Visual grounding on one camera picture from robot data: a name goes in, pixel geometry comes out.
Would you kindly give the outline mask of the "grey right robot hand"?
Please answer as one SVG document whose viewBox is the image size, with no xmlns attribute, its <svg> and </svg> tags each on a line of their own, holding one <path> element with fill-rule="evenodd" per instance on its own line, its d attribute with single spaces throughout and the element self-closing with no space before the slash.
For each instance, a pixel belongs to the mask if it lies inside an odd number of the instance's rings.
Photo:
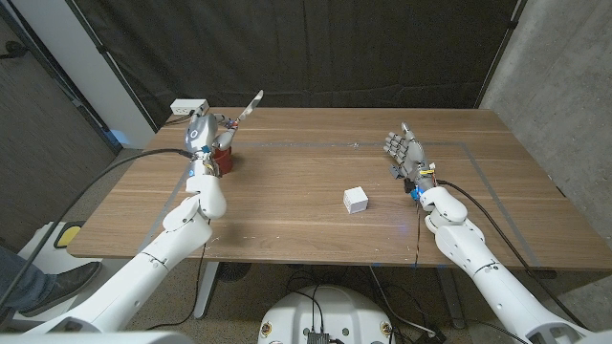
<svg viewBox="0 0 612 344">
<path fill-rule="evenodd" d="M 392 176 L 408 180 L 419 191 L 425 192 L 436 186 L 425 150 L 406 122 L 401 124 L 401 128 L 401 134 L 388 133 L 383 147 L 384 152 L 396 162 L 391 167 Z"/>
</svg>

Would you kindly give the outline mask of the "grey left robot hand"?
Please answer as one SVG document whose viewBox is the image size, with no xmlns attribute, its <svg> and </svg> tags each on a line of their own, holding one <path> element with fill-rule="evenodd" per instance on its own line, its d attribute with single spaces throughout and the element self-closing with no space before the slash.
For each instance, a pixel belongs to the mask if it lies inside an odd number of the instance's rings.
<svg viewBox="0 0 612 344">
<path fill-rule="evenodd" d="M 217 151 L 227 151 L 238 130 L 237 119 L 209 111 L 203 103 L 197 107 L 186 129 L 186 150 L 194 161 L 214 165 Z"/>
</svg>

